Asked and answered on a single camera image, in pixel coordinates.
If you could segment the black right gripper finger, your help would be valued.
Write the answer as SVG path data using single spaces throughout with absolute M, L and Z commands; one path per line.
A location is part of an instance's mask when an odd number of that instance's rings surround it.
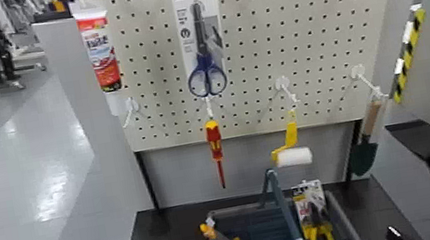
M 386 236 L 387 240 L 405 240 L 404 236 L 394 227 L 387 227 Z

